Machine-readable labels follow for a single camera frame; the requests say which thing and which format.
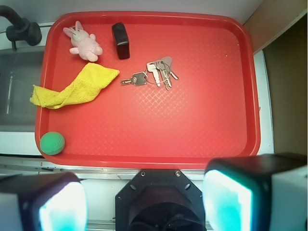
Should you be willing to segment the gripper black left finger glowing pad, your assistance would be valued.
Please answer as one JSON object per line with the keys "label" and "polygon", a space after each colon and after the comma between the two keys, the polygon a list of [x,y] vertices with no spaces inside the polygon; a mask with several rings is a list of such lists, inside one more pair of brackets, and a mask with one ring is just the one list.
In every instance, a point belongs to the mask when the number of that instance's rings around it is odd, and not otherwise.
{"label": "gripper black left finger glowing pad", "polygon": [[2,175],[2,231],[85,231],[88,202],[73,173]]}

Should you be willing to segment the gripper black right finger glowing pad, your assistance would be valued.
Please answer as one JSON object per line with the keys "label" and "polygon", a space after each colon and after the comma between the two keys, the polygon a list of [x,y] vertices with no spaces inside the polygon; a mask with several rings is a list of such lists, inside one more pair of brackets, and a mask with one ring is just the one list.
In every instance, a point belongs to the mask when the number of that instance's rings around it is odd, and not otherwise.
{"label": "gripper black right finger glowing pad", "polygon": [[308,158],[295,153],[215,158],[205,169],[202,197],[216,231],[305,231]]}

